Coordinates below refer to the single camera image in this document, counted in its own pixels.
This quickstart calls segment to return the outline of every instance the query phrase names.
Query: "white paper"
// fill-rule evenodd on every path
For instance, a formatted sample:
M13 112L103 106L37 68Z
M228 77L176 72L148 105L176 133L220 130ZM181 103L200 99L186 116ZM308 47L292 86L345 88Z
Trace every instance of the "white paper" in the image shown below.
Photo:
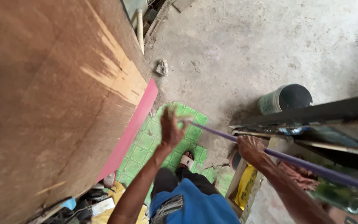
M112 200L112 198L108 198L92 206L93 216L97 216L98 214L106 211L107 209L111 209L114 207L114 201Z

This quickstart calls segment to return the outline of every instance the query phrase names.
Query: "foot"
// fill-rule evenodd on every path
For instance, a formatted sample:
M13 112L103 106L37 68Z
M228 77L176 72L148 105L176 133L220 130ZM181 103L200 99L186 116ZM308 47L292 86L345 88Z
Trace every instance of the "foot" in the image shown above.
M194 160L193 159L193 155L190 153L190 152L186 152L185 153L185 155L187 156L187 157L189 157L190 159L192 159L192 160ZM181 164L179 164L179 167L186 167L187 169L190 169L190 168L188 168L185 164L183 164L183 163L181 163Z

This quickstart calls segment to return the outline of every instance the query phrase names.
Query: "person's left hand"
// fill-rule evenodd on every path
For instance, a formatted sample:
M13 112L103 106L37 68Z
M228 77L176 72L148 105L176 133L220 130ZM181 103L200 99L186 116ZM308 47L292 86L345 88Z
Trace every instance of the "person's left hand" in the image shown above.
M183 122L182 129L178 129L175 110L170 114L168 107L165 107L164 114L161 117L161 144L173 149L185 135L187 124L187 122Z

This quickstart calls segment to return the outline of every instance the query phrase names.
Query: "purple rope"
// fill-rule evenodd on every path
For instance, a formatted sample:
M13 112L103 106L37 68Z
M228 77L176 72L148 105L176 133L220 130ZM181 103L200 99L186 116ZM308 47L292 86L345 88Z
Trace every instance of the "purple rope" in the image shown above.
M237 137L236 136L232 136L232 135L220 132L220 131L216 131L216 130L213 130L211 128L205 127L205 126L195 124L193 122L191 122L191 124L194 125L194 126L197 126L199 128L205 129L205 130L207 130L207 131L209 131L209 132L211 132L213 134L219 135L221 137L224 137L224 138L226 138L228 140L231 140L231 141L234 141L234 142L237 143ZM349 186L353 186L353 187L358 189L358 179L355 179L355 178L353 178L353 177L351 177L349 175L339 173L339 172L336 172L334 170L331 170L331 169L316 165L314 163L307 162L305 160L301 160L301 159L295 158L293 156L290 156L290 155L287 155L287 154L284 154L284 153L281 153L281 152L277 152L277 151L274 151L274 150L271 150L271 149L268 149L268 148L265 148L265 152L268 155L274 156L276 158L279 158L281 160L289 162L289 163L291 163L293 165L296 165L296 166L299 166L299 167L304 167L304 168L306 168L308 170L311 170L313 173L317 173L317 174L321 175L322 177L330 179L330 180L332 180L334 182L346 184L346 185L349 185Z

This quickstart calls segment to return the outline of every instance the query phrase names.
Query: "leg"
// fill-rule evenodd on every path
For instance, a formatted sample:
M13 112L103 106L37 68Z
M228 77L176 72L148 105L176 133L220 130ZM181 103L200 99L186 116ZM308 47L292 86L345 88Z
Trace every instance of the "leg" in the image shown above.
M202 193L206 195L219 194L219 192L205 176L198 173L192 173L189 169L187 169L187 167L179 166L175 173L179 180L182 180L183 178L189 179L198 189L200 189Z
M178 186L178 178L167 168L161 168L154 178L154 187L150 194L153 199L161 191L172 192Z

